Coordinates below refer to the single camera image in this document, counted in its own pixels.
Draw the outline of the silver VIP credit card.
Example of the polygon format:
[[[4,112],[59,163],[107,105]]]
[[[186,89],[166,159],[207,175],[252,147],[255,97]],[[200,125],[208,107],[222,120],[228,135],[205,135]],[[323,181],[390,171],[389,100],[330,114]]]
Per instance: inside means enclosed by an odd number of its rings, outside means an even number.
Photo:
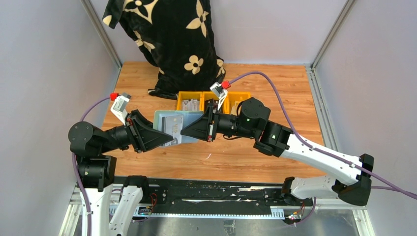
[[[162,117],[162,131],[171,135],[173,139],[165,143],[164,147],[179,145],[182,142],[181,130],[183,128],[183,115]]]

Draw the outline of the green leather card holder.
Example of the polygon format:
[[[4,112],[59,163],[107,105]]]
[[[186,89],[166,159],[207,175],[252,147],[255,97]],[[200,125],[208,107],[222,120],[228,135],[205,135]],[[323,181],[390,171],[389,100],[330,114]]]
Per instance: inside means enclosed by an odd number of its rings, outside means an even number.
[[[202,111],[155,111],[153,128],[173,137],[172,141],[161,145],[161,147],[196,143],[198,139],[182,135],[180,132],[202,115]]]

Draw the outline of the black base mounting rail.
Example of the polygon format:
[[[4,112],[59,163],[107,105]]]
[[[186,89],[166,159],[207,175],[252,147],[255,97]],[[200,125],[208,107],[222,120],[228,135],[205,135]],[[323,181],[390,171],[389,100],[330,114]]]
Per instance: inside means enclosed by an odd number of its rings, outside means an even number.
[[[280,183],[149,178],[149,193],[135,215],[156,205],[151,217],[283,219],[292,210],[309,209],[311,199],[281,194]]]

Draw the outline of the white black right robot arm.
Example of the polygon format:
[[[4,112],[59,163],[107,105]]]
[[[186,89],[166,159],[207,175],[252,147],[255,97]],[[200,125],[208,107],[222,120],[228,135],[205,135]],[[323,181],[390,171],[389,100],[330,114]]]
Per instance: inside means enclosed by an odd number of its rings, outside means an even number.
[[[216,134],[254,139],[254,148],[267,156],[282,157],[312,166],[324,176],[288,177],[281,199],[294,205],[307,198],[339,198],[355,206],[368,203],[374,157],[352,156],[312,142],[295,130],[269,120],[270,109],[253,97],[239,104],[237,115],[224,114],[207,107],[204,114],[181,130],[181,134],[211,142]]]

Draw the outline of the right yellow plastic bin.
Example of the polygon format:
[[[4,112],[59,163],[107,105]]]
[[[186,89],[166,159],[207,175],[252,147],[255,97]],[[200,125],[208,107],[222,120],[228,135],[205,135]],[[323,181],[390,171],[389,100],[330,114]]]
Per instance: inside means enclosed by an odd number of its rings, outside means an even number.
[[[224,113],[230,115],[237,115],[237,109],[240,102],[247,100],[251,97],[249,92],[228,92],[228,95],[224,102]]]

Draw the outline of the left yellow plastic bin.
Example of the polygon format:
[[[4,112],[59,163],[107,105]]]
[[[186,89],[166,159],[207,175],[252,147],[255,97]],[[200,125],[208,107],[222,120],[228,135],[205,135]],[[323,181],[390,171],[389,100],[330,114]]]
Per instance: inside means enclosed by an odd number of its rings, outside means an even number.
[[[176,110],[192,112],[203,111],[203,93],[198,91],[180,91],[178,93]]]

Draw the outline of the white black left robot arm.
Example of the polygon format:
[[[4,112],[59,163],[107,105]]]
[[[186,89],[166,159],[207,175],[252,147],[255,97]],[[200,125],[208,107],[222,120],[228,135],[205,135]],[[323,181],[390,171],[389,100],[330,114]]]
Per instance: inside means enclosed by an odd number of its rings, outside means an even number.
[[[110,216],[117,159],[106,153],[133,147],[137,153],[153,150],[174,138],[153,128],[138,110],[123,115],[121,126],[103,131],[86,121],[68,133],[70,151],[83,205],[84,236],[124,236],[139,203],[155,200],[146,176],[128,176],[113,216]]]

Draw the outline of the black floral blanket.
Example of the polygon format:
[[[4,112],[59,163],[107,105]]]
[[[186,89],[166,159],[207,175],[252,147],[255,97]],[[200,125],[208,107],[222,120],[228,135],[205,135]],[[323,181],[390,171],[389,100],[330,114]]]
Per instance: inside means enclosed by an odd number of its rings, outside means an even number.
[[[225,78],[208,0],[110,0],[102,21],[121,26],[158,68],[151,96],[175,100],[181,91],[208,91]]]

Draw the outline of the silver grey cards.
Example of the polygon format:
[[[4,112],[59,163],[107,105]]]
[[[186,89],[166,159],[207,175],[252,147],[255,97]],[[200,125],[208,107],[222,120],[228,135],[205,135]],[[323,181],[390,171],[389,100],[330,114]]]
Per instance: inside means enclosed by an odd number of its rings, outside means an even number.
[[[196,112],[200,110],[200,101],[198,99],[186,99],[181,101],[182,111]]]

